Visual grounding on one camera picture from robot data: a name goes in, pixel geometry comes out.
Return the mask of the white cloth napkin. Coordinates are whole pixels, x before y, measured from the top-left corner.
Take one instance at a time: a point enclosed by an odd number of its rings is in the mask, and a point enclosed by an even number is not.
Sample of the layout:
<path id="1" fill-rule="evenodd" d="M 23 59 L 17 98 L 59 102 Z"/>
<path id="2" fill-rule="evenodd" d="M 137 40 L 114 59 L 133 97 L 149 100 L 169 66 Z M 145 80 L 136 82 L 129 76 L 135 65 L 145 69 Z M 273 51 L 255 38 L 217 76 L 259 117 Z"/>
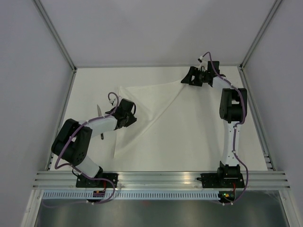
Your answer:
<path id="1" fill-rule="evenodd" d="M 119 96 L 135 103 L 134 116 L 137 121 L 117 131 L 113 158 L 122 156 L 143 139 L 143 135 L 168 109 L 183 87 L 180 80 L 149 86 L 118 87 Z"/>

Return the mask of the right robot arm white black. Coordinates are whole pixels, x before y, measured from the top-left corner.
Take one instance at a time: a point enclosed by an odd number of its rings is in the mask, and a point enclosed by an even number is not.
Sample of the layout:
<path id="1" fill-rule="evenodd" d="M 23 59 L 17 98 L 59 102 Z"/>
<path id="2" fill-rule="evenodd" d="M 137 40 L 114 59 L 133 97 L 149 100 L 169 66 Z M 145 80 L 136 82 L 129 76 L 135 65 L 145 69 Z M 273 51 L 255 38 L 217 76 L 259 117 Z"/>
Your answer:
<path id="1" fill-rule="evenodd" d="M 236 88 L 225 75 L 220 73 L 219 61 L 209 61 L 207 69 L 203 65 L 191 66 L 182 84 L 201 87 L 208 84 L 221 91 L 219 116 L 224 125 L 223 155 L 216 173 L 201 174 L 197 178 L 203 188 L 244 188 L 237 149 L 241 126 L 247 116 L 247 90 Z"/>

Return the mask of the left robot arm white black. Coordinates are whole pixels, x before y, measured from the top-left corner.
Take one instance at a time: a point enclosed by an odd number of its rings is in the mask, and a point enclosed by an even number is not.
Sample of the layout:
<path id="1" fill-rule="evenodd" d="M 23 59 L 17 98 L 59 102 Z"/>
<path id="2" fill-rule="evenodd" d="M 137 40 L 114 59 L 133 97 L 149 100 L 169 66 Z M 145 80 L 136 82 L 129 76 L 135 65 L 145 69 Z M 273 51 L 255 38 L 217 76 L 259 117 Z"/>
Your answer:
<path id="1" fill-rule="evenodd" d="M 51 152 L 58 156 L 55 169 L 60 168 L 58 163 L 63 159 L 80 172 L 92 187 L 99 187 L 103 183 L 103 169 L 87 155 L 90 140 L 102 133 L 132 125 L 137 121 L 135 112 L 135 103 L 123 98 L 105 116 L 83 123 L 66 120 L 51 146 Z"/>

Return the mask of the silver table knife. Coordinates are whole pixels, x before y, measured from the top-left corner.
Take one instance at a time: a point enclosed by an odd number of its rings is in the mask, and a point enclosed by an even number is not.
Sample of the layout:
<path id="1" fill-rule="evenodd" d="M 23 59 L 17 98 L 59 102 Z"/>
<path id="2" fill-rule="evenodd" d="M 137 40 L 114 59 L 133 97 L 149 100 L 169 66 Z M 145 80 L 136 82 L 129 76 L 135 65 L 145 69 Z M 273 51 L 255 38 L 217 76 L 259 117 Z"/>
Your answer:
<path id="1" fill-rule="evenodd" d="M 101 117 L 102 116 L 102 112 L 101 112 L 101 109 L 100 109 L 100 106 L 97 105 L 97 112 L 98 112 L 98 116 Z M 102 133 L 100 135 L 101 139 L 104 140 L 104 134 Z"/>

